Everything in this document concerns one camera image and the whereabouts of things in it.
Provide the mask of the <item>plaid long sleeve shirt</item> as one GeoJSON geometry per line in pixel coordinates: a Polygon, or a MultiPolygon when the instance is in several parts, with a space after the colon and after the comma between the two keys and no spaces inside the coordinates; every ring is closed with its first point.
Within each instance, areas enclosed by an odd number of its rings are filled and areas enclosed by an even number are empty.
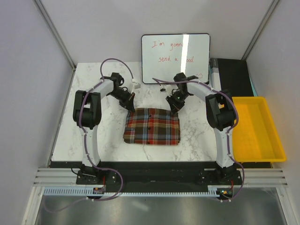
{"type": "Polygon", "coordinates": [[[123,139],[128,144],[178,145],[179,116],[165,109],[137,108],[127,113],[123,139]]]}

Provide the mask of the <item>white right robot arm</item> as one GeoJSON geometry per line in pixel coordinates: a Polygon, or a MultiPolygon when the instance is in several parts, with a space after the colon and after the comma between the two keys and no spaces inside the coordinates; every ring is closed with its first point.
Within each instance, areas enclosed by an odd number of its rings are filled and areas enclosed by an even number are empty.
{"type": "Polygon", "coordinates": [[[226,184],[232,178],[231,172],[226,168],[234,164],[233,128],[239,121],[230,93],[197,81],[194,75],[186,77],[184,73],[178,73],[173,79],[172,83],[177,85],[177,89],[172,90],[166,97],[173,114],[183,108],[189,96],[196,96],[205,102],[207,122],[215,133],[216,163],[221,168],[215,172],[214,177],[217,183],[226,184]]]}

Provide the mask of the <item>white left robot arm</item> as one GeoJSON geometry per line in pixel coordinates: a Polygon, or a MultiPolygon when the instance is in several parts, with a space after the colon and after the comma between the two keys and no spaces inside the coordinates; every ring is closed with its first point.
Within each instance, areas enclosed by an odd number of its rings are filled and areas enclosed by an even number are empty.
{"type": "Polygon", "coordinates": [[[124,78],[119,73],[105,76],[98,84],[89,89],[78,90],[75,93],[73,121],[81,129],[83,142],[82,164],[86,167],[94,167],[87,172],[87,180],[92,184],[99,184],[103,179],[100,170],[101,159],[98,153],[97,132],[102,119],[101,100],[106,96],[112,96],[119,101],[119,105],[129,112],[134,112],[135,93],[122,87],[124,78]]]}

